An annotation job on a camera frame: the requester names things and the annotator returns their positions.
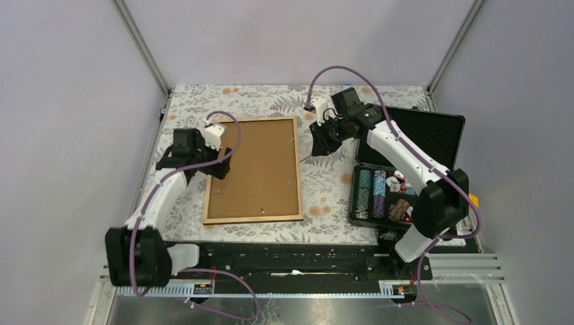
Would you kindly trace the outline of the black picture frame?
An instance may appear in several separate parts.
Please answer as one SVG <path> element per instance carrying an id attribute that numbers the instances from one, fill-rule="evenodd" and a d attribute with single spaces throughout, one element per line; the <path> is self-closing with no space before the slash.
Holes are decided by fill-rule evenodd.
<path id="1" fill-rule="evenodd" d="M 227 130 L 223 147 L 232 154 L 225 179 L 208 177 L 203 223 L 283 222 L 303 220 L 298 120 L 295 116 L 241 118 Z"/>

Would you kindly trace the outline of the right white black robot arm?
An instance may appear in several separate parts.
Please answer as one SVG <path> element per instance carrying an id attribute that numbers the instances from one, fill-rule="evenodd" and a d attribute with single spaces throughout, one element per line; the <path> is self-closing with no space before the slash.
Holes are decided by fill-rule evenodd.
<path id="1" fill-rule="evenodd" d="M 316 117 L 310 126 L 312 156 L 327 156 L 345 140 L 365 136 L 371 149 L 405 175 L 418 197 L 412 212 L 413 224 L 395 245 L 397 255 L 388 261 L 391 275 L 404 279 L 415 270 L 415 259 L 468 216 L 472 202 L 468 176 L 428 155 L 400 129 L 384 102 L 366 104 L 354 88 L 332 95 L 331 100 L 334 114 L 328 113 L 326 100 L 307 94 L 304 109 Z"/>

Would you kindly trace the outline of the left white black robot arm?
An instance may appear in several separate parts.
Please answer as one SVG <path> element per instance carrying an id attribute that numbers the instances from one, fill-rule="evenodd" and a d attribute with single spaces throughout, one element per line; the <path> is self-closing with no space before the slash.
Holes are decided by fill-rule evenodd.
<path id="1" fill-rule="evenodd" d="M 115 286 L 164 287 L 185 270 L 193 278 L 209 272 L 208 257 L 196 244 L 170 245 L 162 235 L 176 200 L 197 172 L 224 179 L 230 170 L 231 148 L 222 148 L 225 126 L 176 129 L 173 143 L 156 163 L 154 185 L 121 227 L 105 235 L 109 277 Z"/>

